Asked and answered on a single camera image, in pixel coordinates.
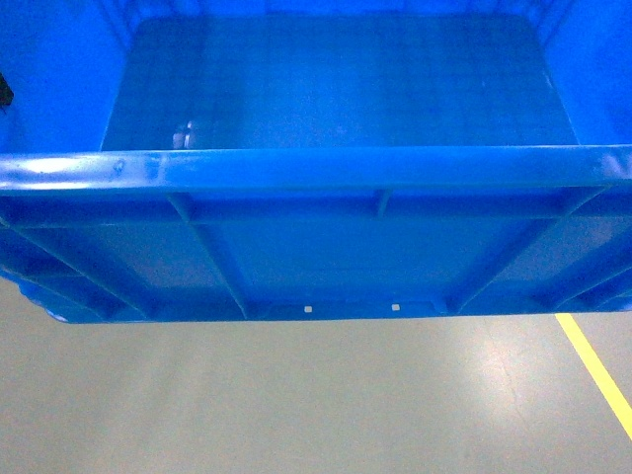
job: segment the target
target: epoxy floor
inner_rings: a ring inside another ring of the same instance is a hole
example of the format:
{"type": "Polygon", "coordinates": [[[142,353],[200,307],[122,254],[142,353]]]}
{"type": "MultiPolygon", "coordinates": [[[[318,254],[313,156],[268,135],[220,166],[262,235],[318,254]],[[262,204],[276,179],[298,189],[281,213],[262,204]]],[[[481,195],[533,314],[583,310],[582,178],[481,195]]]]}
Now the epoxy floor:
{"type": "MultiPolygon", "coordinates": [[[[69,326],[0,281],[0,472],[624,473],[552,315],[69,326]]],[[[632,315],[577,316],[632,399],[632,315]]]]}

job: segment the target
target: yellow stripe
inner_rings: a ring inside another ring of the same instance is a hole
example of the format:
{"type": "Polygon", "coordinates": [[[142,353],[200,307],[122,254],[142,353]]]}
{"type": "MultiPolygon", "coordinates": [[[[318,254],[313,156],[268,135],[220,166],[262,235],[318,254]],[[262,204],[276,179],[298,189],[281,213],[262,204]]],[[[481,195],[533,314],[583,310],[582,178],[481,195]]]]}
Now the yellow stripe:
{"type": "Polygon", "coordinates": [[[589,370],[594,383],[601,390],[614,415],[619,419],[619,423],[621,423],[621,426],[632,440],[632,408],[630,408],[630,404],[621,393],[621,390],[619,390],[619,387],[616,386],[603,363],[601,363],[591,343],[586,339],[573,316],[568,313],[560,313],[556,314],[555,317],[562,325],[566,336],[589,370]]]}

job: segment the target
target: black object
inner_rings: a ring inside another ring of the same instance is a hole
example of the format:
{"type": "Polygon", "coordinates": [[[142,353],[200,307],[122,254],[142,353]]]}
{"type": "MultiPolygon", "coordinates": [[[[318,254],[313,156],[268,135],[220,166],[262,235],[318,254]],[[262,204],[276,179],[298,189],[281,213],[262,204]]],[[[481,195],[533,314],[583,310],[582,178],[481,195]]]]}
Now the black object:
{"type": "Polygon", "coordinates": [[[4,79],[4,76],[0,74],[0,106],[10,106],[13,102],[13,91],[4,79]]]}

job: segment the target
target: grid pattern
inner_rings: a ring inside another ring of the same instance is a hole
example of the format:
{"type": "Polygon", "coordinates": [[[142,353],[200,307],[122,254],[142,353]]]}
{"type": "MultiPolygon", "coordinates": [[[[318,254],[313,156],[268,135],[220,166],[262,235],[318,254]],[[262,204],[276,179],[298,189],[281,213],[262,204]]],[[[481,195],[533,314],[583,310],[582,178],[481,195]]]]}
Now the grid pattern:
{"type": "Polygon", "coordinates": [[[103,148],[573,143],[522,18],[267,16],[144,23],[103,148]]]}

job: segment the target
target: plastic storage bin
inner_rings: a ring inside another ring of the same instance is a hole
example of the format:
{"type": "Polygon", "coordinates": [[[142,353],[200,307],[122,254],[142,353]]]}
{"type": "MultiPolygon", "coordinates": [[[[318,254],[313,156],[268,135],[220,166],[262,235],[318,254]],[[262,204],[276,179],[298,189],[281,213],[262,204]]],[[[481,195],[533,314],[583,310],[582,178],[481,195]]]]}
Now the plastic storage bin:
{"type": "Polygon", "coordinates": [[[56,319],[632,303],[626,2],[180,3],[0,56],[0,267],[56,319]]]}

